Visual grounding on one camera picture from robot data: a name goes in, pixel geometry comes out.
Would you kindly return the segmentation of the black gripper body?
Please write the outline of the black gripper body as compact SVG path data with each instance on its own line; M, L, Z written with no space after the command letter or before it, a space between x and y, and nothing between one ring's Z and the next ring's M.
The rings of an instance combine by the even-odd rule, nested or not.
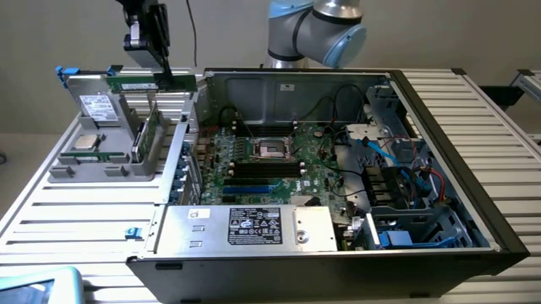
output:
M149 2L149 26L154 43L163 48L170 47L170 25L167 5L159 1Z

